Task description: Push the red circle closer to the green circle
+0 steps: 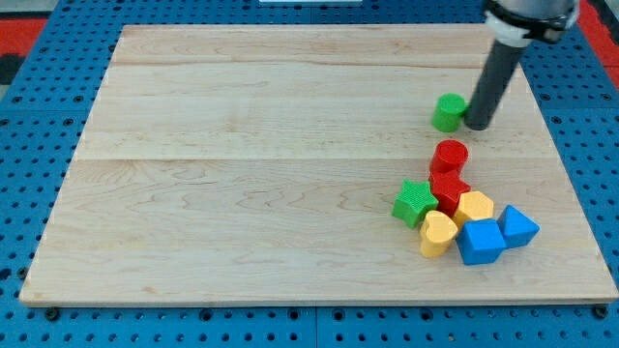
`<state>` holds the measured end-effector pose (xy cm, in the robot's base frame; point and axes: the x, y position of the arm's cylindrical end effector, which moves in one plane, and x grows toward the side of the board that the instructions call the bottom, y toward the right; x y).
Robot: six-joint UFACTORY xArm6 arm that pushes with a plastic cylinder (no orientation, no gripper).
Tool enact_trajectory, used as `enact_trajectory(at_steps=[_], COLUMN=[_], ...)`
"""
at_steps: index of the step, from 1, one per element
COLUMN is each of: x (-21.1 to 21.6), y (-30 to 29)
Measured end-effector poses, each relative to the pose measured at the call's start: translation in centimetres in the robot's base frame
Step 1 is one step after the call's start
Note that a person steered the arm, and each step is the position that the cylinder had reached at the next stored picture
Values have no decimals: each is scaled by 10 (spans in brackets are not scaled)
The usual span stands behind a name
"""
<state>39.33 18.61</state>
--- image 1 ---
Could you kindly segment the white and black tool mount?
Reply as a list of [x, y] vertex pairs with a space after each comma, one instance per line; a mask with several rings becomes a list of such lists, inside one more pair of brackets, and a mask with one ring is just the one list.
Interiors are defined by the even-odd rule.
[[533, 41], [556, 44], [576, 24], [578, 0], [484, 0], [486, 25], [495, 39], [513, 47]]

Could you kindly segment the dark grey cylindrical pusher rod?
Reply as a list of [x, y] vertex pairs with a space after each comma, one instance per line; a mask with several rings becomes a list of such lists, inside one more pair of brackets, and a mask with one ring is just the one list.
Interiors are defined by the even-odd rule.
[[473, 131], [488, 128], [523, 52], [523, 47], [513, 47], [498, 40], [493, 42], [463, 117], [467, 128]]

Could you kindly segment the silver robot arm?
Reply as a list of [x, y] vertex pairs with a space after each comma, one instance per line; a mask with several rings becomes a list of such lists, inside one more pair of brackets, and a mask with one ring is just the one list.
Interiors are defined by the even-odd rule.
[[489, 54], [463, 116], [467, 128], [488, 128], [526, 47], [556, 44], [575, 26], [578, 0], [485, 0], [485, 25], [494, 35]]

